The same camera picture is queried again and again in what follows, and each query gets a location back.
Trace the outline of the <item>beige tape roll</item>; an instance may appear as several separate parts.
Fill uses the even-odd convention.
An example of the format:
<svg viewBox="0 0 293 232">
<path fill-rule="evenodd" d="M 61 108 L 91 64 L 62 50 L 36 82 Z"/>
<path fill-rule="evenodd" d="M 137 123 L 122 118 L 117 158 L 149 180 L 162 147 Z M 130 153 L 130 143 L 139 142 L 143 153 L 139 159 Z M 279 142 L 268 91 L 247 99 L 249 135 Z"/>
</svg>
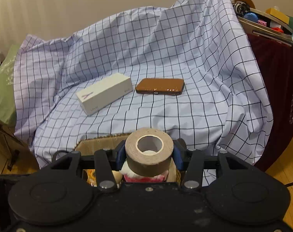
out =
<svg viewBox="0 0 293 232">
<path fill-rule="evenodd" d="M 154 177 L 169 169 L 174 143 L 165 132 L 141 128 L 126 139 L 128 167 L 143 177 Z"/>
</svg>

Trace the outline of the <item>green embroidered pillow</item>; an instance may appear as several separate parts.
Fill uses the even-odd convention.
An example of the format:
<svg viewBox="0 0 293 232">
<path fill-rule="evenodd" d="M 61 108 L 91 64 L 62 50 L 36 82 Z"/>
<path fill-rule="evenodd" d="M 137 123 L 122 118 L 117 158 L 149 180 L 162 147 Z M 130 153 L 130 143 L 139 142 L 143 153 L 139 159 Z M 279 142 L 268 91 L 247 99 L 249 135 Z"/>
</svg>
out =
<svg viewBox="0 0 293 232">
<path fill-rule="evenodd" d="M 8 54 L 0 65 L 0 123 L 9 127 L 16 125 L 14 100 L 14 64 L 18 45 L 11 45 Z"/>
</svg>

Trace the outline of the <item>pink white small toy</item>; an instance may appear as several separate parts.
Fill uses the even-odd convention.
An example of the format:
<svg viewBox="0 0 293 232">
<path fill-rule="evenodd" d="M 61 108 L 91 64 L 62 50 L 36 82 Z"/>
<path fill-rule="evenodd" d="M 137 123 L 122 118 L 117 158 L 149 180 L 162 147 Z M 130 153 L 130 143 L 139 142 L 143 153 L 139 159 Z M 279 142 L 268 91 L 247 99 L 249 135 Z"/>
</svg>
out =
<svg viewBox="0 0 293 232">
<path fill-rule="evenodd" d="M 166 170 L 163 173 L 154 177 L 143 177 L 133 172 L 130 172 L 130 174 L 124 174 L 123 177 L 126 182 L 130 183 L 162 183 L 166 180 L 168 175 L 169 171 Z"/>
</svg>

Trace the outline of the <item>white fluffy plush toy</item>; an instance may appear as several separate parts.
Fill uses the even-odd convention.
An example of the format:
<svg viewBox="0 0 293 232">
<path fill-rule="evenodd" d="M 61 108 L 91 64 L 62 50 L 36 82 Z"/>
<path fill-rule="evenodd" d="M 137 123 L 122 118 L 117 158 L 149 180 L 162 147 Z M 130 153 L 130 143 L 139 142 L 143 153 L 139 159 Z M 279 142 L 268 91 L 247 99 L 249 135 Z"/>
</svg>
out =
<svg viewBox="0 0 293 232">
<path fill-rule="evenodd" d="M 120 170 L 120 173 L 124 176 L 129 177 L 129 178 L 134 178 L 134 179 L 141 179 L 142 178 L 141 175 L 136 174 L 135 172 L 133 172 L 130 169 L 130 167 L 128 166 L 127 160 L 124 162 L 124 164 Z"/>
</svg>

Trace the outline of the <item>woven lined basket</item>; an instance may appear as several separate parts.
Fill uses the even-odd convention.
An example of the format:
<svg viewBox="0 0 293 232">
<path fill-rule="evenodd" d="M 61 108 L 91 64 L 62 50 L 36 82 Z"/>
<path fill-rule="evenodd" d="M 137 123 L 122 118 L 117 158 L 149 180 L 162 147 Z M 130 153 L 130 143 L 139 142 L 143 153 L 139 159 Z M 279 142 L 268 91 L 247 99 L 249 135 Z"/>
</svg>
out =
<svg viewBox="0 0 293 232">
<path fill-rule="evenodd" d="M 82 156 L 90 156 L 95 153 L 95 151 L 100 149 L 115 149 L 116 146 L 121 142 L 125 141 L 129 134 L 99 137 L 94 139 L 82 140 L 76 145 L 75 151 L 80 151 Z M 176 182 L 178 185 L 181 183 L 181 174 L 176 168 L 176 165 L 171 159 L 169 167 L 169 175 L 167 176 L 165 182 Z"/>
</svg>

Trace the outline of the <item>white vivo phone box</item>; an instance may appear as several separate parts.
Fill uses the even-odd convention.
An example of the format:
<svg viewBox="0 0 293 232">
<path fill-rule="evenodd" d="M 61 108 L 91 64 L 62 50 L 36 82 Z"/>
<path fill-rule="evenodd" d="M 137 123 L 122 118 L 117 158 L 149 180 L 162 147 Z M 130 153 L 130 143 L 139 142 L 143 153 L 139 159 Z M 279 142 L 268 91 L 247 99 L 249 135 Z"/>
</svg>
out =
<svg viewBox="0 0 293 232">
<path fill-rule="evenodd" d="M 92 115 L 133 91 L 131 78 L 115 73 L 76 93 L 80 106 Z"/>
</svg>

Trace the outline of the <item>brown leather wallet case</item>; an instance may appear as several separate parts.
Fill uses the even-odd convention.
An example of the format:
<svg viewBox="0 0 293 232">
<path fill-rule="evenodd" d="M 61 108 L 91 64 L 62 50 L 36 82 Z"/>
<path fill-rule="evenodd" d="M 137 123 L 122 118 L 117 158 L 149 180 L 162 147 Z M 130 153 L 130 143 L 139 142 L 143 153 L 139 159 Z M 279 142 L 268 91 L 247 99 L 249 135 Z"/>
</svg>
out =
<svg viewBox="0 0 293 232">
<path fill-rule="evenodd" d="M 144 78 L 135 90 L 140 94 L 180 95 L 184 86 L 180 78 Z"/>
</svg>

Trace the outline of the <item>dark red velvet cloth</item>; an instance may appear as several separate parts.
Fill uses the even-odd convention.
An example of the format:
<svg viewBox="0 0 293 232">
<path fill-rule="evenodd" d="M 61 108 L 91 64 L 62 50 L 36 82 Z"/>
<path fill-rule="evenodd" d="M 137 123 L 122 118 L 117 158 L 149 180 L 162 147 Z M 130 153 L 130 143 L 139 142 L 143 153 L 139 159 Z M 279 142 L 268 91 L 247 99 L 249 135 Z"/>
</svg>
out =
<svg viewBox="0 0 293 232">
<path fill-rule="evenodd" d="M 262 157 L 255 164 L 266 171 L 293 138 L 293 47 L 263 36 L 248 35 L 268 92 L 273 126 Z"/>
</svg>

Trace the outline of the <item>teal handle cream sponge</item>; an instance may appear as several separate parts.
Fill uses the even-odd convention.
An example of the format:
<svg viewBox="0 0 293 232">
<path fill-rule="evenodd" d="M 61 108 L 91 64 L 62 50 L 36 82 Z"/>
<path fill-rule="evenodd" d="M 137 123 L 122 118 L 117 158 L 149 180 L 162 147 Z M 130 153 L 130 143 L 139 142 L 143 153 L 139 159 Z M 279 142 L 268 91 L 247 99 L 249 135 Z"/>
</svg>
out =
<svg viewBox="0 0 293 232">
<path fill-rule="evenodd" d="M 119 171 L 112 170 L 113 176 L 115 178 L 117 188 L 120 188 L 120 185 L 122 184 L 123 175 Z"/>
</svg>

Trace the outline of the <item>checkered lavender sheet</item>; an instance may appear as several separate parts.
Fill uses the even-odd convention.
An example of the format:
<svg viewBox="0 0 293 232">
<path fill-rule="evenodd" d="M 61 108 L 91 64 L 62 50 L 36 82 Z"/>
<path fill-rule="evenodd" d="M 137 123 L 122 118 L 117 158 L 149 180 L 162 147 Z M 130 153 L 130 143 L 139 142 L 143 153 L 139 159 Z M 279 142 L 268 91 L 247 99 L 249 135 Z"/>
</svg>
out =
<svg viewBox="0 0 293 232">
<path fill-rule="evenodd" d="M 76 93 L 114 73 L 181 78 L 181 95 L 131 92 L 88 116 Z M 39 166 L 85 139 L 140 128 L 181 138 L 189 150 L 262 156 L 273 116 L 248 37 L 230 0 L 177 0 L 111 15 L 67 38 L 29 35 L 14 65 L 15 135 Z"/>
</svg>

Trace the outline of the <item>orange satin pouch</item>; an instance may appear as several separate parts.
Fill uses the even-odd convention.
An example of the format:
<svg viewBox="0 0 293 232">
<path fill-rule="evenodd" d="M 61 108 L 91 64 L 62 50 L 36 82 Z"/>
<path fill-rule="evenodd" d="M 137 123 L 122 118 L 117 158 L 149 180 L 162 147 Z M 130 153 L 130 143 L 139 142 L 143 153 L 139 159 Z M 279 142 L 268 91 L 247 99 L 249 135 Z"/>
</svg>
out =
<svg viewBox="0 0 293 232">
<path fill-rule="evenodd" d="M 91 186 L 97 187 L 95 169 L 86 169 L 87 183 Z"/>
</svg>

